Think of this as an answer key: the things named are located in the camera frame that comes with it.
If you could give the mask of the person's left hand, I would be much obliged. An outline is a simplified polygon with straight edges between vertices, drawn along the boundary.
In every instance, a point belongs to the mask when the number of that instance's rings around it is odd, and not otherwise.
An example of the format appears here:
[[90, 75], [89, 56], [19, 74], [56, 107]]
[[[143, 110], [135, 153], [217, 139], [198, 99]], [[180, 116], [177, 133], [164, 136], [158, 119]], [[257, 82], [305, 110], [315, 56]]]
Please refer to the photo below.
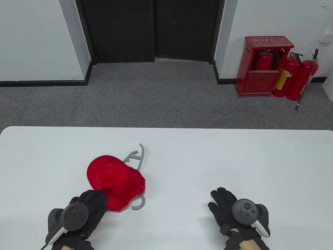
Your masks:
[[66, 208], [53, 209], [48, 215], [45, 245], [53, 250], [93, 250], [88, 238], [108, 211], [108, 200], [100, 189], [87, 190], [73, 197]]

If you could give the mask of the person's right hand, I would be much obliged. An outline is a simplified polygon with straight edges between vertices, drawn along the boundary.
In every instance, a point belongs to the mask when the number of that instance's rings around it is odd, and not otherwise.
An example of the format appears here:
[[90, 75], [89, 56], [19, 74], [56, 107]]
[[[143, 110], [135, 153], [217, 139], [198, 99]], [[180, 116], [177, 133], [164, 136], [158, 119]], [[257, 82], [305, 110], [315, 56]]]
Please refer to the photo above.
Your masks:
[[223, 187], [211, 193], [213, 202], [208, 204], [220, 232], [233, 241], [269, 238], [268, 209], [249, 199], [237, 199]]

